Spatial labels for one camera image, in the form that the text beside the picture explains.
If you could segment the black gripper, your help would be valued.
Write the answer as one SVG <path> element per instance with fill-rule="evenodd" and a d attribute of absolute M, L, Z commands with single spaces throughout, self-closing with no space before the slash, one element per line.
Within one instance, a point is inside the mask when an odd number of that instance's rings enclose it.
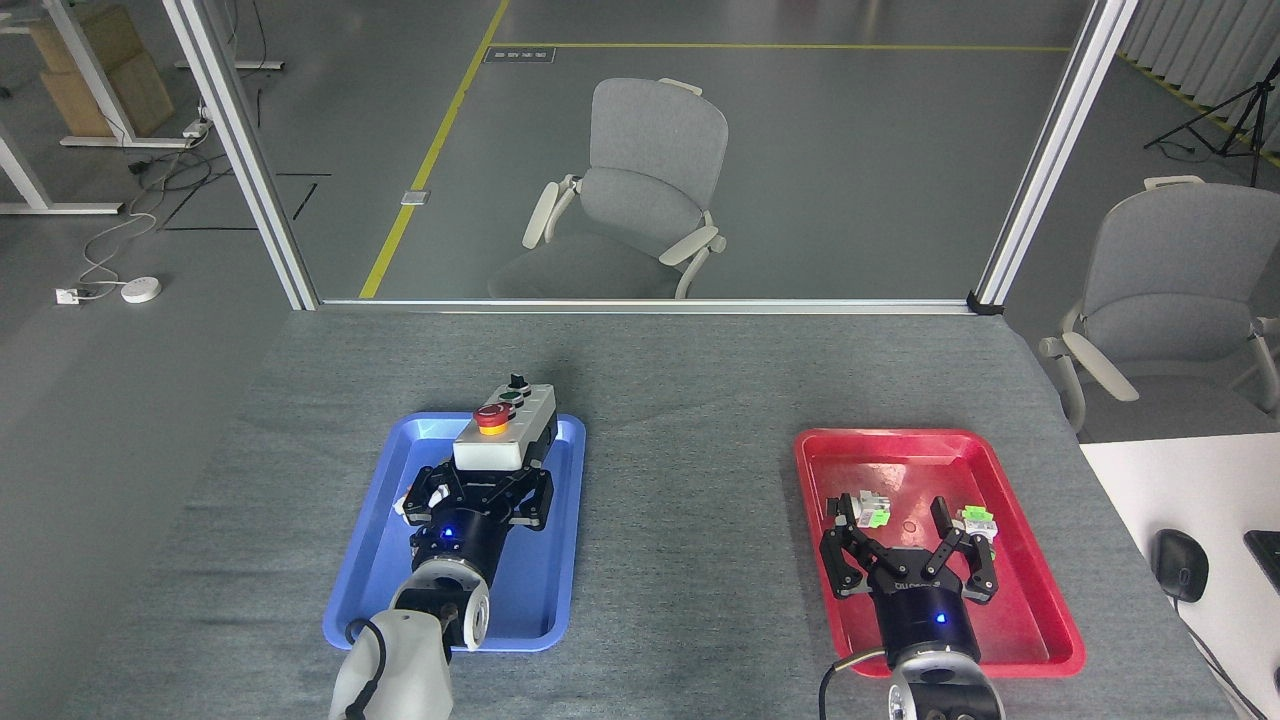
<path fill-rule="evenodd" d="M 512 527 L 543 530 L 554 497 L 552 474 L 544 468 L 516 471 L 495 500 L 494 478 L 460 479 L 453 460 L 424 466 L 402 498 L 404 521 L 417 527 L 410 538 L 417 570 L 435 559 L 462 562 L 493 584 L 506 537 Z"/>
<path fill-rule="evenodd" d="M 950 650 L 980 660 L 963 597 L 986 605 L 998 591 L 992 550 L 998 528 L 991 511 L 966 505 L 954 518 L 945 497 L 936 496 L 931 516 L 940 546 L 932 555 L 900 553 L 899 560 L 856 527 L 851 496 L 827 498 L 826 514 L 835 521 L 820 538 L 831 593 L 845 600 L 870 591 L 890 667 L 925 650 Z M 945 566 L 956 550 L 969 568 L 963 589 L 959 577 Z"/>

